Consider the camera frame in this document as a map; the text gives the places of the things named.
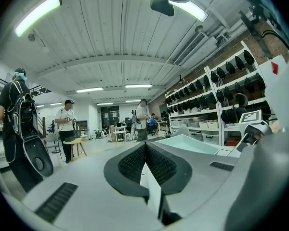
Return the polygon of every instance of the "light blue tray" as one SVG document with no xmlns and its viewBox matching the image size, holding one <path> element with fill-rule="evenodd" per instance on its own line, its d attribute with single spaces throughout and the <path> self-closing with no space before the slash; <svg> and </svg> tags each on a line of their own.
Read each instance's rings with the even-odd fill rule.
<svg viewBox="0 0 289 231">
<path fill-rule="evenodd" d="M 207 143 L 195 140 L 183 134 L 156 142 L 198 153 L 215 155 L 219 151 L 218 148 L 215 148 L 213 146 L 208 145 Z"/>
</svg>

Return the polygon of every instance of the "person in blue shirt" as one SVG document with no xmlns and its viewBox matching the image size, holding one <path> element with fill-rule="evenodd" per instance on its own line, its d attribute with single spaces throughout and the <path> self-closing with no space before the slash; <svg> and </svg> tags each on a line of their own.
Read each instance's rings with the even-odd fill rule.
<svg viewBox="0 0 289 231">
<path fill-rule="evenodd" d="M 151 118 L 150 118 L 150 122 L 149 122 L 149 130 L 150 131 L 154 131 L 155 130 L 155 133 L 158 134 L 158 124 L 157 124 L 157 121 L 156 121 L 156 117 L 155 117 L 155 114 L 152 113 L 151 114 Z"/>
</svg>

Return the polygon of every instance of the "ceiling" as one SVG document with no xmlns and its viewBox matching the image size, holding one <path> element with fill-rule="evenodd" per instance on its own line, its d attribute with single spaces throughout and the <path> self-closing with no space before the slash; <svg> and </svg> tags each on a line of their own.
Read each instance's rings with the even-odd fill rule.
<svg viewBox="0 0 289 231">
<path fill-rule="evenodd" d="M 239 20 L 236 13 L 248 7 L 244 0 L 195 0 L 209 14 L 202 23 L 176 7 L 173 17 L 155 12 L 150 0 L 62 0 L 18 38 L 15 25 L 40 1 L 16 0 L 2 19 L 0 59 L 13 69 L 24 67 L 53 92 L 97 103 L 153 98 L 178 72 L 173 58 L 196 26 L 207 34 L 221 25 L 229 29 Z M 153 87 L 126 90 L 127 84 Z M 93 87 L 108 89 L 75 92 Z"/>
</svg>

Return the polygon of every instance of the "red triangle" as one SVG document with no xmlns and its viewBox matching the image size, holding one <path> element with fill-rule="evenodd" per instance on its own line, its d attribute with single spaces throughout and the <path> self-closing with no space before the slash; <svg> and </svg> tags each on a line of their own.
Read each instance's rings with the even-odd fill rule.
<svg viewBox="0 0 289 231">
<path fill-rule="evenodd" d="M 276 64 L 276 63 L 273 63 L 273 62 L 271 62 L 272 63 L 272 71 L 273 71 L 273 73 L 274 74 L 278 74 L 278 64 Z"/>
</svg>

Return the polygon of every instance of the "tube light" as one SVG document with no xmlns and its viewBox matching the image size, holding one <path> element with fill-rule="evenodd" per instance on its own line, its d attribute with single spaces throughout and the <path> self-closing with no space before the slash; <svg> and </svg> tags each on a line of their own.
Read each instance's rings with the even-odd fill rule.
<svg viewBox="0 0 289 231">
<path fill-rule="evenodd" d="M 152 85 L 125 85 L 125 88 L 150 88 Z"/>
<path fill-rule="evenodd" d="M 98 103 L 97 105 L 112 105 L 114 103 Z"/>
<path fill-rule="evenodd" d="M 140 102 L 140 100 L 127 100 L 125 101 L 126 103 L 135 103 L 135 102 Z"/>
<path fill-rule="evenodd" d="M 89 88 L 89 89 L 82 89 L 82 90 L 77 90 L 76 92 L 89 92 L 89 91 L 94 91 L 94 90 L 103 90 L 102 87 L 96 87 L 96 88 Z"/>
<path fill-rule="evenodd" d="M 33 23 L 49 11 L 59 7 L 61 0 L 46 0 L 31 11 L 16 27 L 15 34 L 20 37 Z"/>
<path fill-rule="evenodd" d="M 184 11 L 190 13 L 192 16 L 196 17 L 201 22 L 204 22 L 206 18 L 208 17 L 208 14 L 204 12 L 201 8 L 199 8 L 197 5 L 195 5 L 193 2 L 185 2 L 185 3 L 178 3 L 169 1 L 174 6 L 177 6 L 180 9 L 183 9 Z"/>
</svg>

